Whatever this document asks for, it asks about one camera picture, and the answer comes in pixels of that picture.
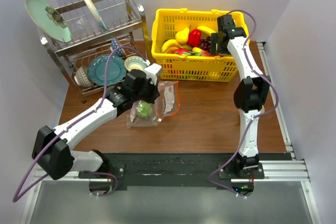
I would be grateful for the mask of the purple eggplant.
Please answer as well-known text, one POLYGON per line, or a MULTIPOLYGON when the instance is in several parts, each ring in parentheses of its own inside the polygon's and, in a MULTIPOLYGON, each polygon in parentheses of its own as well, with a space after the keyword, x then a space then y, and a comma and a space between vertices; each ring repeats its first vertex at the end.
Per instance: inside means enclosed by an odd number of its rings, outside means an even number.
POLYGON ((137 106, 133 106, 130 110, 130 115, 129 115, 129 119, 130 119, 130 122, 133 123, 136 116, 137 116, 137 106))

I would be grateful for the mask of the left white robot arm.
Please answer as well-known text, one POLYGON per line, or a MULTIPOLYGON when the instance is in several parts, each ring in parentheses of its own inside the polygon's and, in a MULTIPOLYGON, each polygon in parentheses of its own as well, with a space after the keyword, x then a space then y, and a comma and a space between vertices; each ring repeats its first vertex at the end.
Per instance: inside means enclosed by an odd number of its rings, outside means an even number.
POLYGON ((97 178, 111 170, 110 161, 97 150, 74 151, 74 147, 95 129, 132 108, 137 101, 154 103, 159 97, 158 65, 132 70, 118 86, 106 91, 92 107, 55 127, 42 127, 36 137, 32 158, 54 180, 73 171, 90 171, 97 178))

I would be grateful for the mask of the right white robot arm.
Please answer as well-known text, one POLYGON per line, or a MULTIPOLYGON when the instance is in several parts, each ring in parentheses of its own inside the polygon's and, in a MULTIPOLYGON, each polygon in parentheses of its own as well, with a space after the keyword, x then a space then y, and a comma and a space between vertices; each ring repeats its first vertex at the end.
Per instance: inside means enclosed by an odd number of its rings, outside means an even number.
POLYGON ((235 60, 240 83, 234 92, 234 105, 240 117, 240 141, 230 169, 246 178, 259 166, 258 118, 267 99, 270 77, 257 66, 248 45, 248 36, 231 13, 217 18, 218 32, 211 34, 211 53, 230 54, 235 60))

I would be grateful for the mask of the clear orange zip bag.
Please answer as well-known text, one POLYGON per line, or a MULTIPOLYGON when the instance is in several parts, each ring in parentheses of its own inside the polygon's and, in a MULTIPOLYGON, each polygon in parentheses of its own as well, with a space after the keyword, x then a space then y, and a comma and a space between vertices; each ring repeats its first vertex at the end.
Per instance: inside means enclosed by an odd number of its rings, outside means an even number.
MULTIPOLYGON (((158 84, 160 96, 155 100, 152 106, 152 114, 148 118, 136 116, 133 123, 127 116, 127 127, 151 127, 158 126, 164 118, 174 116, 180 109, 181 99, 178 81, 162 81, 158 84)), ((137 106, 141 101, 135 102, 133 106, 137 106)))

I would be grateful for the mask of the watermelon slice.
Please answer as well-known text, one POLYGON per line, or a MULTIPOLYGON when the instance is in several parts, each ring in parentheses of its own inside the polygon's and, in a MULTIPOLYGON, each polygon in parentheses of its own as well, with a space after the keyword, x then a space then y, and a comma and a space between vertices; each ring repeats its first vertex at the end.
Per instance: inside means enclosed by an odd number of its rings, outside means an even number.
POLYGON ((230 56, 230 55, 228 55, 228 54, 211 54, 210 52, 205 51, 205 50, 202 50, 202 51, 201 51, 201 54, 202 54, 202 56, 204 56, 204 57, 217 57, 217 58, 220 58, 220 57, 228 57, 228 56, 230 56))

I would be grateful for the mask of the small green lime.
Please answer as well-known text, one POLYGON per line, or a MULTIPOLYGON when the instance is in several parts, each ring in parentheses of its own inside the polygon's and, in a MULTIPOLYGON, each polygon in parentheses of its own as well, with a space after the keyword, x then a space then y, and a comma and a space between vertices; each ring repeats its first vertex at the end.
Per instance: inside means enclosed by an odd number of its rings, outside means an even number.
POLYGON ((141 118, 148 118, 152 114, 152 106, 145 102, 141 101, 137 106, 136 106, 136 111, 137 115, 141 118))

